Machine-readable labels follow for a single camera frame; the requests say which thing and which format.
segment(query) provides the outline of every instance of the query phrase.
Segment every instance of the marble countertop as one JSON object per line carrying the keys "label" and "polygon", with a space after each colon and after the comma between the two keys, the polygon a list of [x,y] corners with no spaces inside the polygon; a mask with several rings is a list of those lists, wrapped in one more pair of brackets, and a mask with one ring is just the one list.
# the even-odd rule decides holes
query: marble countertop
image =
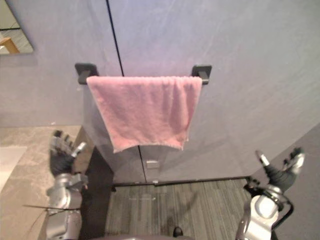
{"label": "marble countertop", "polygon": [[0,194],[0,240],[39,239],[46,212],[23,205],[48,205],[46,190],[54,182],[49,171],[49,143],[56,129],[75,140],[81,126],[0,128],[1,147],[27,147]]}

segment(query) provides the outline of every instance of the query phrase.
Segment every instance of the towel rack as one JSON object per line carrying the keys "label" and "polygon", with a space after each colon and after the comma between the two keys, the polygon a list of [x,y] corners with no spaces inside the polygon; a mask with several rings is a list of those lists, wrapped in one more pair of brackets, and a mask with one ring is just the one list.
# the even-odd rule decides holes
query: towel rack
{"label": "towel rack", "polygon": [[[97,66],[92,63],[76,63],[76,72],[79,75],[78,83],[81,85],[87,84],[87,77],[99,76]],[[202,85],[207,85],[209,83],[211,65],[194,65],[192,68],[191,76],[202,78]]]}

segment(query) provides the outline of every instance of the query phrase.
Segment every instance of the mirror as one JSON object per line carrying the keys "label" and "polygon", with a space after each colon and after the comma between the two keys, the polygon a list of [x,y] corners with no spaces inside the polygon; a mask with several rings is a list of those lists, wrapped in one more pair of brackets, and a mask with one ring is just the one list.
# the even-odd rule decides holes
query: mirror
{"label": "mirror", "polygon": [[5,0],[0,0],[0,55],[32,53],[34,50]]}

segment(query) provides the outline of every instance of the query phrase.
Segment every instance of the small black object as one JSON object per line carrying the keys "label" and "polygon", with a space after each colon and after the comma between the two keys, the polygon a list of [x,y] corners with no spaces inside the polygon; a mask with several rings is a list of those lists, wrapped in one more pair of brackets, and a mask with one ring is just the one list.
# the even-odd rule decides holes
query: small black object
{"label": "small black object", "polygon": [[74,66],[79,75],[78,82],[81,85],[87,84],[87,77],[99,76],[97,66],[92,63],[76,63]]}
{"label": "small black object", "polygon": [[194,65],[191,76],[202,78],[202,85],[207,85],[209,83],[211,69],[211,65]]}
{"label": "small black object", "polygon": [[177,238],[177,237],[180,237],[183,235],[184,235],[184,232],[182,231],[182,229],[180,227],[176,226],[173,230],[173,237]]}

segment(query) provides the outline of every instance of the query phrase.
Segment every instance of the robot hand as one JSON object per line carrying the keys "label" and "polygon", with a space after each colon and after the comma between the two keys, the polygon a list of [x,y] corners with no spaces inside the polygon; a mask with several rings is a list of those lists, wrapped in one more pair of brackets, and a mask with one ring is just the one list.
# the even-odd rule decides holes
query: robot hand
{"label": "robot hand", "polygon": [[[295,148],[290,154],[290,160],[286,159],[284,168],[279,170],[269,163],[261,151],[256,151],[256,155],[264,167],[269,183],[266,187],[259,187],[259,182],[252,180],[244,186],[251,193],[252,199],[244,205],[236,240],[270,240],[272,231],[293,212],[292,203],[283,193],[294,184],[305,160],[302,149]],[[290,210],[277,221],[284,204],[290,205]]]}
{"label": "robot hand", "polygon": [[305,154],[302,149],[295,148],[290,154],[290,160],[285,159],[283,169],[279,170],[269,163],[261,151],[256,151],[256,155],[269,178],[269,184],[280,188],[282,193],[294,184],[305,160]]}
{"label": "robot hand", "polygon": [[50,143],[50,171],[54,176],[54,185],[47,190],[49,196],[47,240],[77,240],[82,217],[81,190],[87,186],[88,177],[82,173],[72,174],[73,163],[84,149],[82,142],[77,148],[62,131],[53,133]]}
{"label": "robot hand", "polygon": [[69,135],[62,138],[63,132],[56,130],[50,144],[50,171],[54,177],[60,174],[70,174],[77,155],[85,148],[82,142],[77,148],[73,147]]}

